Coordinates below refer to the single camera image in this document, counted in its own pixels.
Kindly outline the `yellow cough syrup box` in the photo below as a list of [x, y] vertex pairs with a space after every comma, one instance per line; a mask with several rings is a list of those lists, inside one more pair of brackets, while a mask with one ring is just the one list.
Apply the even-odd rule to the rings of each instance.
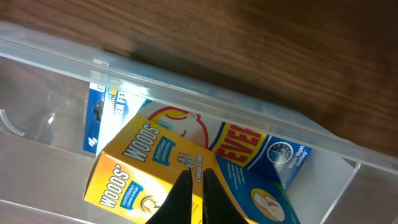
[[212, 169], [238, 213], [254, 219], [233, 197], [217, 156], [148, 119], [136, 115], [105, 146], [90, 172], [84, 200], [135, 223], [148, 221], [165, 202], [181, 171], [191, 170], [192, 223], [203, 223], [203, 173]]

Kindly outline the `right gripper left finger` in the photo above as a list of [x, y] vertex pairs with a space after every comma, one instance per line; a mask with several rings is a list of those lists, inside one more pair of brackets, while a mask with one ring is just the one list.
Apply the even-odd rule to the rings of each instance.
[[191, 224], [192, 172], [181, 171], [165, 202], [146, 224]]

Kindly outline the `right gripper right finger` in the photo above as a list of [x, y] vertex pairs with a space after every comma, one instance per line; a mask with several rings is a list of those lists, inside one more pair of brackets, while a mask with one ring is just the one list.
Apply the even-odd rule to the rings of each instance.
[[205, 224], [248, 224], [237, 211], [212, 169], [203, 173], [203, 222]]

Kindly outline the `blue fever patch box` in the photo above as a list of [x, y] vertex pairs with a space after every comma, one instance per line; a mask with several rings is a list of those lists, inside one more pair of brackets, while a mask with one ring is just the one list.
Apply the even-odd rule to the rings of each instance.
[[298, 223], [286, 188], [310, 148], [198, 113], [108, 89], [100, 133], [102, 150], [136, 115], [213, 152], [233, 197], [254, 223]]

